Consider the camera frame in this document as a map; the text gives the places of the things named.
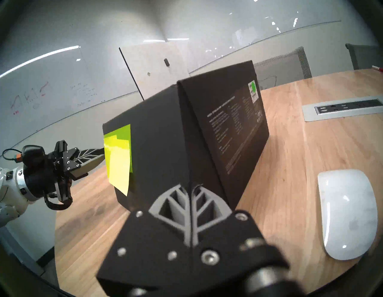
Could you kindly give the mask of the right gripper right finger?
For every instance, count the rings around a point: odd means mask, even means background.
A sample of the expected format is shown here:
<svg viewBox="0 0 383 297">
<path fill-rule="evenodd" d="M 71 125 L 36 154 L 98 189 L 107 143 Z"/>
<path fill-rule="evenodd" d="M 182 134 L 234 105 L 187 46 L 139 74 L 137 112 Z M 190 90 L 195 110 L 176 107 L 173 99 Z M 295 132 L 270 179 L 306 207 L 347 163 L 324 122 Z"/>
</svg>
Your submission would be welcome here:
<svg viewBox="0 0 383 297">
<path fill-rule="evenodd" d="M 288 261 L 248 212 L 202 185 L 191 191 L 190 211 L 194 296 L 289 296 Z"/>
</svg>

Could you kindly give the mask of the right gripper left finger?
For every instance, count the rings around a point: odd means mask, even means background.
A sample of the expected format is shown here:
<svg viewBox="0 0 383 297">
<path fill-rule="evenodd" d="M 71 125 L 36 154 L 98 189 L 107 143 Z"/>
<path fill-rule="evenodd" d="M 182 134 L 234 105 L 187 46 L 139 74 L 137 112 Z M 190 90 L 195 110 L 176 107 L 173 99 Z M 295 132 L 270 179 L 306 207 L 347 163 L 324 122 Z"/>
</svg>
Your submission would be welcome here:
<svg viewBox="0 0 383 297">
<path fill-rule="evenodd" d="M 152 205 L 131 210 L 96 274 L 107 296 L 128 297 L 135 289 L 156 291 L 189 272 L 190 210 L 181 184 L 160 194 Z"/>
</svg>

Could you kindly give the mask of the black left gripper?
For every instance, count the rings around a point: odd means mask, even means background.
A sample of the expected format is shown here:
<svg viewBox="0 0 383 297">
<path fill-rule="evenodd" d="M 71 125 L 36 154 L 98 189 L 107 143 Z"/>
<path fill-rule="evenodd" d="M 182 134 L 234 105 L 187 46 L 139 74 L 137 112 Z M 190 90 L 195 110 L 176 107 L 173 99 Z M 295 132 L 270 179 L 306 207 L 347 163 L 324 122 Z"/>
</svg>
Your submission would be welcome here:
<svg viewBox="0 0 383 297">
<path fill-rule="evenodd" d="M 23 147 L 23 175 L 27 189 L 35 198 L 44 198 L 49 209 L 61 211 L 73 202 L 70 182 L 88 175 L 105 160 L 104 149 L 67 149 L 58 141 L 55 150 L 45 153 L 42 146 Z"/>
</svg>

